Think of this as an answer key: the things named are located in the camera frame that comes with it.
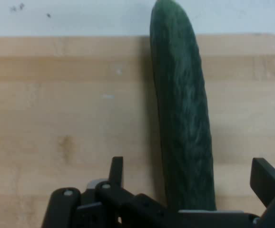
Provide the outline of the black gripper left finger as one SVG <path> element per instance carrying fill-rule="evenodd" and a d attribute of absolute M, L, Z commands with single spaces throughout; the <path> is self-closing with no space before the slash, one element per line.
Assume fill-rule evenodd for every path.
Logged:
<path fill-rule="evenodd" d="M 178 215 L 145 194 L 122 188 L 123 157 L 113 157 L 109 177 L 81 193 L 55 190 L 49 199 L 43 228 L 175 228 Z"/>

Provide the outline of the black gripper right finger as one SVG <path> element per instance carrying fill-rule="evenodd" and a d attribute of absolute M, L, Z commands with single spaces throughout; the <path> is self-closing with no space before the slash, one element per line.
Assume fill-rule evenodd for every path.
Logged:
<path fill-rule="evenodd" d="M 250 187 L 266 207 L 253 219 L 255 228 L 275 228 L 275 168 L 264 158 L 253 158 Z"/>

